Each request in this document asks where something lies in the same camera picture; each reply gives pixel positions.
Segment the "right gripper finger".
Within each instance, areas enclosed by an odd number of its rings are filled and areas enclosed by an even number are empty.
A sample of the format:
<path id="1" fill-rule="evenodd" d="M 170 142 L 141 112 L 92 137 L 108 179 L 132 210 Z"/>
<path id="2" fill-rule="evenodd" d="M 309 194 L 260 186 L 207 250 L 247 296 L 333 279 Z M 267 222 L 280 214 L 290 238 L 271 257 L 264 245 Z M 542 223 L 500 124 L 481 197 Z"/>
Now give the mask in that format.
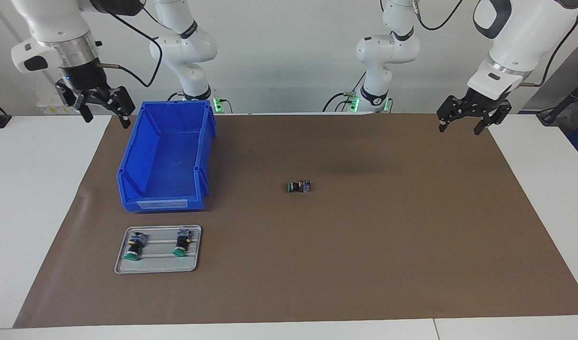
<path id="1" fill-rule="evenodd" d="M 86 123 L 92 121 L 94 116 L 87 106 L 88 96 L 86 92 L 72 90 L 64 81 L 57 81 L 55 88 L 64 106 L 72 108 L 75 112 L 79 113 Z"/>
<path id="2" fill-rule="evenodd" d="M 129 129 L 130 116 L 135 110 L 135 104 L 124 86 L 103 91 L 102 106 L 116 114 L 123 129 Z"/>

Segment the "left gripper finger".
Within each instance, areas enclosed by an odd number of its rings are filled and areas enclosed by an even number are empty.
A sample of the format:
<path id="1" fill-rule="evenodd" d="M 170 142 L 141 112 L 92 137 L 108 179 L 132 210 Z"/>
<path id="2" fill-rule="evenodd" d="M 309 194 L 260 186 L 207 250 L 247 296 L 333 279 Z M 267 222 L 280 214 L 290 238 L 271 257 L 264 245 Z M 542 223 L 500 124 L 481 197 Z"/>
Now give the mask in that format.
<path id="1" fill-rule="evenodd" d="M 508 100 L 503 100 L 498 105 L 489 107 L 478 106 L 477 112 L 481 120 L 474 127 L 474 134 L 477 136 L 490 125 L 500 125 L 511 111 L 512 106 Z"/>
<path id="2" fill-rule="evenodd" d="M 457 98 L 454 95 L 446 97 L 437 110 L 439 120 L 438 131 L 440 133 L 444 133 L 451 122 L 465 117 L 463 113 L 463 103 L 463 99 Z"/>

